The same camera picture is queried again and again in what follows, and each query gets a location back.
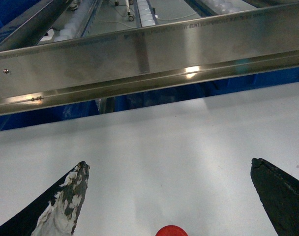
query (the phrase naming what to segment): overhead structure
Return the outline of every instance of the overhead structure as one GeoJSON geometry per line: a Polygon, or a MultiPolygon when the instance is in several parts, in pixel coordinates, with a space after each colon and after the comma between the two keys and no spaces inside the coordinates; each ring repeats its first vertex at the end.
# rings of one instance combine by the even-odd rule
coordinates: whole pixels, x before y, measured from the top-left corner
{"type": "Polygon", "coordinates": [[[0,52],[0,115],[296,66],[299,2],[0,52]]]}
{"type": "Polygon", "coordinates": [[[34,46],[71,0],[41,0],[0,29],[0,52],[34,46]]]}

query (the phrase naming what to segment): red object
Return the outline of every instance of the red object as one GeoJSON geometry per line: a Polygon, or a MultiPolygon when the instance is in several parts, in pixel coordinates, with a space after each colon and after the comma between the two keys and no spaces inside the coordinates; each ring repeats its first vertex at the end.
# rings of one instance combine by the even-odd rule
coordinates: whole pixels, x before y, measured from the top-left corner
{"type": "Polygon", "coordinates": [[[156,236],[188,236],[188,234],[176,225],[167,225],[161,228],[156,236]]]}

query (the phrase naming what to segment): white surface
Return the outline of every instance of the white surface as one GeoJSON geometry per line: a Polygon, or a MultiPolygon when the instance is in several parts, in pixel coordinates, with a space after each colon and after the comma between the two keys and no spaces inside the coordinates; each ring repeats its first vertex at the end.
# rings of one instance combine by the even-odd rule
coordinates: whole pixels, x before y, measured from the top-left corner
{"type": "Polygon", "coordinates": [[[0,224],[79,161],[77,236],[276,236],[250,178],[299,179],[299,83],[0,132],[0,224]]]}

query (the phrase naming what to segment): cable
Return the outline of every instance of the cable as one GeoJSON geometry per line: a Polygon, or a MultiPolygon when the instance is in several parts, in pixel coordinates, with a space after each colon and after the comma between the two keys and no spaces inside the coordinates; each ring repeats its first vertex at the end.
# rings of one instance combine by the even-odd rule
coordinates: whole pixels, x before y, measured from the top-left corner
{"type": "MultiPolygon", "coordinates": [[[[126,7],[126,5],[118,5],[118,6],[125,6],[126,7]]],[[[135,11],[131,7],[130,7],[130,11],[133,11],[135,13],[135,11]]]]}
{"type": "Polygon", "coordinates": [[[119,21],[96,21],[96,22],[118,23],[118,24],[122,24],[122,25],[124,25],[124,26],[126,26],[126,27],[128,27],[128,28],[136,29],[136,27],[128,26],[128,25],[126,25],[126,24],[124,24],[124,23],[121,23],[121,22],[119,22],[119,21]]]}
{"type": "Polygon", "coordinates": [[[186,17],[189,17],[189,16],[194,16],[195,14],[197,13],[194,13],[194,14],[191,14],[191,15],[188,15],[188,16],[183,16],[183,17],[179,17],[179,18],[173,18],[173,19],[161,19],[161,18],[158,18],[158,20],[161,20],[161,21],[174,21],[174,20],[179,20],[179,19],[183,19],[183,18],[186,18],[186,17]]]}
{"type": "Polygon", "coordinates": [[[109,0],[109,2],[112,4],[112,8],[120,15],[120,16],[122,16],[122,17],[126,17],[127,15],[128,15],[128,13],[126,14],[126,15],[121,15],[121,13],[116,9],[116,7],[115,7],[115,4],[112,2],[112,1],[110,1],[109,0]]]}

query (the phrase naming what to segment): white residue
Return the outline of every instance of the white residue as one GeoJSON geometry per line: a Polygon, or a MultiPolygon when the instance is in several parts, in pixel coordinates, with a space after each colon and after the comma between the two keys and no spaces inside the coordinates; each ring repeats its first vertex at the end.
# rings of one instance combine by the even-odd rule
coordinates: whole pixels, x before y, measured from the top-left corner
{"type": "Polygon", "coordinates": [[[64,186],[69,186],[72,181],[74,179],[76,179],[76,176],[77,176],[77,172],[76,171],[71,171],[65,178],[65,181],[63,184],[60,185],[60,187],[64,187],[64,186]]]}
{"type": "Polygon", "coordinates": [[[79,186],[79,185],[81,184],[81,182],[82,182],[82,179],[78,180],[78,181],[76,182],[76,185],[79,186]]]}
{"type": "Polygon", "coordinates": [[[73,204],[73,203],[70,203],[69,208],[70,208],[70,209],[74,209],[74,207],[75,207],[74,204],[73,204]]]}
{"type": "Polygon", "coordinates": [[[52,206],[49,203],[48,207],[39,217],[37,226],[31,233],[31,236],[72,236],[72,229],[78,208],[77,203],[82,196],[76,195],[73,197],[72,204],[74,205],[74,209],[71,215],[64,214],[68,202],[63,202],[63,192],[59,192],[56,196],[54,205],[52,206]]]}
{"type": "Polygon", "coordinates": [[[74,204],[74,206],[78,206],[81,202],[82,196],[81,195],[74,195],[72,198],[72,203],[74,204]]]}
{"type": "Polygon", "coordinates": [[[76,167],[73,168],[73,171],[78,172],[78,171],[80,170],[80,168],[81,168],[81,167],[80,167],[80,165],[78,164],[76,167]]]}

